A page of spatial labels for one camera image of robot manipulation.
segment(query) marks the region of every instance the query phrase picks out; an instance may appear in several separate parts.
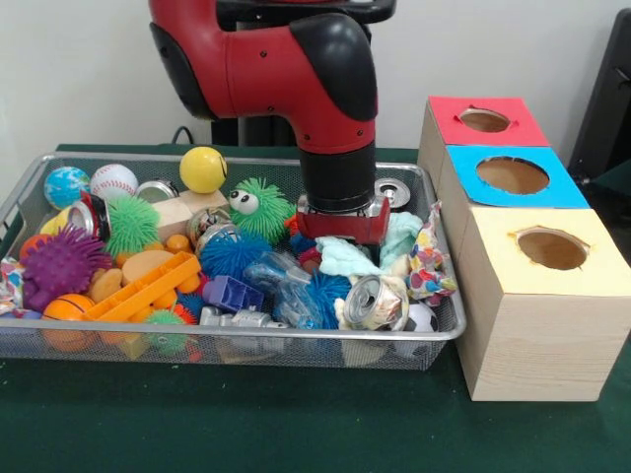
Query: white wall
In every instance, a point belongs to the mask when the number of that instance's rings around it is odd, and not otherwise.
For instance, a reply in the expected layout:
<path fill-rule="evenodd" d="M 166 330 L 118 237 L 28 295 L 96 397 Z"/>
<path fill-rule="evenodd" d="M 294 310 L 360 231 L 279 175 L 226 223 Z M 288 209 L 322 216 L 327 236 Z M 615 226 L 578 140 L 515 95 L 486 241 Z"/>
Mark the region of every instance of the white wall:
<path fill-rule="evenodd" d="M 373 27 L 378 144 L 418 146 L 428 95 L 522 96 L 569 159 L 625 0 L 399 0 Z M 0 0 L 0 200 L 58 143 L 164 143 L 180 105 L 145 0 Z"/>

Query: light blue cloth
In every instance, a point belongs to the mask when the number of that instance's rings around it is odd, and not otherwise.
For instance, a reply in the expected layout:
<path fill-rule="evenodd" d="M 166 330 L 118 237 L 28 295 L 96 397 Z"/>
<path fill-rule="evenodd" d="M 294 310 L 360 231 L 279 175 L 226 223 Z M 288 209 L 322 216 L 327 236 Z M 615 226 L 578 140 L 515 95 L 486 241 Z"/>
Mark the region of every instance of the light blue cloth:
<path fill-rule="evenodd" d="M 386 240 L 380 254 L 380 266 L 383 270 L 387 270 L 402 254 L 412 251 L 422 227 L 423 221 L 409 212 L 390 214 Z"/>
<path fill-rule="evenodd" d="M 322 254 L 319 270 L 331 276 L 368 276 L 382 275 L 402 254 L 409 253 L 414 247 L 423 221 L 402 212 L 391 214 L 386 233 L 386 241 L 381 249 L 381 268 L 373 264 L 357 246 L 335 236 L 316 238 L 317 250 Z"/>

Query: stacked boxes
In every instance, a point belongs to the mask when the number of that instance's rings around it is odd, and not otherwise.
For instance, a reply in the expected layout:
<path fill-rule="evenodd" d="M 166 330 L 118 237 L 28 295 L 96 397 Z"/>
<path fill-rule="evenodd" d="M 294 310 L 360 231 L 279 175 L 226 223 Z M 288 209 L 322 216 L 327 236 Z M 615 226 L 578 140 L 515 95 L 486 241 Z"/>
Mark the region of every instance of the stacked boxes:
<path fill-rule="evenodd" d="M 631 329 L 631 269 L 519 99 L 430 98 L 419 166 L 468 313 L 473 400 L 596 400 Z"/>

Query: green spiky ball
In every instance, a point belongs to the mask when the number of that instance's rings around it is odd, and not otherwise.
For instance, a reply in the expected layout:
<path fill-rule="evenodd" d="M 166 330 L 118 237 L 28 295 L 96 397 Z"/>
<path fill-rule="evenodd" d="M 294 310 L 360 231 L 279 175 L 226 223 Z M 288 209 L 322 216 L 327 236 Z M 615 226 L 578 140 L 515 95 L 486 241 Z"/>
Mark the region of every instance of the green spiky ball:
<path fill-rule="evenodd" d="M 108 205 L 111 238 L 105 250 L 115 258 L 118 253 L 138 253 L 159 240 L 160 214 L 138 197 L 120 197 Z"/>
<path fill-rule="evenodd" d="M 258 199 L 255 210 L 251 206 L 252 195 Z M 261 235 L 270 244 L 281 240 L 287 232 L 285 221 L 296 213 L 296 206 L 287 201 L 277 186 L 267 185 L 265 179 L 256 177 L 246 179 L 235 187 L 230 193 L 230 207 L 230 217 L 237 227 L 250 234 Z"/>
<path fill-rule="evenodd" d="M 184 321 L 170 310 L 156 310 L 149 318 L 147 323 L 156 325 L 184 325 Z M 150 333 L 147 336 L 152 347 L 156 347 L 161 355 L 168 357 L 176 355 L 186 350 L 186 342 L 188 335 L 185 333 Z"/>

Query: wire mesh basket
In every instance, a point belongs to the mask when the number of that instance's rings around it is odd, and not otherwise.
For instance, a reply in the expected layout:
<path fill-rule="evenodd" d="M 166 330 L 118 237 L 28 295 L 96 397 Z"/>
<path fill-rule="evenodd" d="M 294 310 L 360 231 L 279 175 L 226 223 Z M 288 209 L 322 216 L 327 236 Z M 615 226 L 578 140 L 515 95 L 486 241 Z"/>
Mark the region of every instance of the wire mesh basket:
<path fill-rule="evenodd" d="M 17 258 L 24 241 L 54 216 L 43 196 L 43 181 L 54 169 L 73 166 L 93 173 L 110 163 L 121 163 L 140 182 L 166 178 L 184 188 L 178 171 L 180 156 L 106 153 L 54 153 L 29 167 L 0 207 L 0 256 Z M 297 161 L 227 158 L 224 193 L 241 180 L 266 177 L 290 201 L 303 192 Z M 413 165 L 378 164 L 378 177 L 395 177 L 411 190 L 406 210 L 425 220 L 435 196 L 425 171 Z M 441 250 L 447 251 L 442 228 Z M 455 277 L 448 260 L 447 272 Z M 371 368 L 426 370 L 449 340 L 464 330 L 465 318 L 458 292 L 435 308 L 439 330 L 434 333 L 300 330 L 272 328 L 149 325 L 68 322 L 0 318 L 0 357 L 77 361 L 157 362 L 268 365 L 283 367 Z M 175 338 L 184 347 L 165 353 L 149 342 Z"/>

